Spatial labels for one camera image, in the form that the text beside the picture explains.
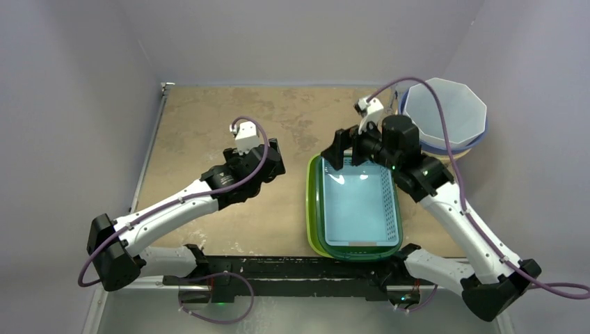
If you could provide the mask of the cream printed bucket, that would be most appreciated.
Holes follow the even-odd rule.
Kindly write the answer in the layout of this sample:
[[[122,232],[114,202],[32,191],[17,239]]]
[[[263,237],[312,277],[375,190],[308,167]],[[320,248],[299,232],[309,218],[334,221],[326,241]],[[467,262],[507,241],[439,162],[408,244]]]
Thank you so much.
[[[470,153],[471,151],[472,151],[472,148],[467,149],[467,150],[464,150],[462,152],[453,153],[452,154],[452,158],[455,159],[455,160],[458,160],[458,159],[464,157],[465,155],[467,155],[468,153]],[[448,156],[448,155],[445,155],[444,158],[445,158],[446,161],[450,161],[451,160],[451,157]]]

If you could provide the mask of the lime green tray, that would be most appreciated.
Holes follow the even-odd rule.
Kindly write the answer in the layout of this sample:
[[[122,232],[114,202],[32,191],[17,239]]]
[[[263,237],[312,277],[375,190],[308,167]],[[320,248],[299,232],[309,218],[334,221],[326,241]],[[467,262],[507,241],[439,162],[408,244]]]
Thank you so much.
[[[305,185],[305,219],[306,219],[306,232],[308,243],[311,249],[319,256],[332,258],[332,256],[324,249],[320,244],[318,233],[317,233],[317,220],[316,220],[316,182],[315,182],[315,171],[314,167],[317,163],[319,155],[314,155],[307,164],[306,169],[306,185]]]

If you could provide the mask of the light blue perforated basket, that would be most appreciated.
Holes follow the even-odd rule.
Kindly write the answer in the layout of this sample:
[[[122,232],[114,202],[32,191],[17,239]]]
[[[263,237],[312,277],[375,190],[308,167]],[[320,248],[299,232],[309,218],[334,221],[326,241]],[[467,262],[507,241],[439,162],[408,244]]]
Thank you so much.
[[[389,169],[344,158],[335,169],[321,159],[324,233],[331,246],[393,247],[400,241],[397,195]]]

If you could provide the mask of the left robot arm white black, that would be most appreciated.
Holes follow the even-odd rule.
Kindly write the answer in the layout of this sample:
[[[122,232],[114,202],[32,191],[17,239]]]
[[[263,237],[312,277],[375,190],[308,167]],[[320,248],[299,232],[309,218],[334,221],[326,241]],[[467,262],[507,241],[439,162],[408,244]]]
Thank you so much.
[[[147,209],[114,220],[106,214],[93,219],[87,251],[106,291],[146,276],[176,276],[192,285],[205,280],[207,265],[198,260],[202,254],[196,246],[162,248],[153,243],[197,218],[246,202],[258,195],[263,183],[285,174],[276,138],[247,154],[228,148],[223,155],[224,164]]]

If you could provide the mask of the white octagonal large container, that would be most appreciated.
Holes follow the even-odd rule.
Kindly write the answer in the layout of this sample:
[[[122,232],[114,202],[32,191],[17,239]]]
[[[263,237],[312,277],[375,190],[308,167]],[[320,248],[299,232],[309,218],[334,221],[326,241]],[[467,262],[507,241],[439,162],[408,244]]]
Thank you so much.
[[[450,148],[465,150],[477,144],[487,126],[487,106],[464,83],[441,78],[427,79],[440,100],[445,117]],[[418,127],[422,145],[444,150],[445,138],[436,102],[422,84],[411,86],[404,93],[399,110]]]

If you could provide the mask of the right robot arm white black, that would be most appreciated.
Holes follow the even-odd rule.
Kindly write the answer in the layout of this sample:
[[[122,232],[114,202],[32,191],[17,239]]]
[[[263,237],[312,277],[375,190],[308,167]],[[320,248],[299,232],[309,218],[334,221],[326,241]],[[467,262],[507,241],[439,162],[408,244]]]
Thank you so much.
[[[397,187],[438,220],[468,259],[462,264],[409,244],[394,254],[390,265],[397,282],[427,280],[459,295],[481,320],[492,321],[530,288],[526,275],[541,274],[535,260],[520,259],[485,231],[486,224],[461,200],[458,176],[422,152],[419,129],[408,116],[388,116],[380,129],[339,129],[320,155],[340,170],[346,150],[354,166],[370,161],[388,169]]]

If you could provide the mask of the dark green tray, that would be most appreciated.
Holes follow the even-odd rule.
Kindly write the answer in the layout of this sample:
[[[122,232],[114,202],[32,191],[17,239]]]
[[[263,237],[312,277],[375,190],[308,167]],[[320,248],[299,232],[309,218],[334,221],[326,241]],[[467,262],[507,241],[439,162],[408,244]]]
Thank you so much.
[[[325,233],[324,233],[324,210],[323,210],[323,193],[322,193],[322,171],[321,171],[321,159],[322,157],[319,156],[317,163],[315,164],[314,171],[315,171],[315,182],[316,182],[316,220],[317,220],[317,233],[320,244],[324,247],[324,249],[337,260],[344,260],[350,262],[372,262],[384,259],[386,257],[391,256],[397,250],[399,250],[401,243],[403,241],[403,228],[402,228],[402,219],[401,219],[401,210],[399,208],[399,201],[397,196],[397,210],[398,210],[398,227],[399,227],[399,236],[400,241],[397,246],[393,247],[378,247],[378,246],[331,246],[327,244],[325,240]]]

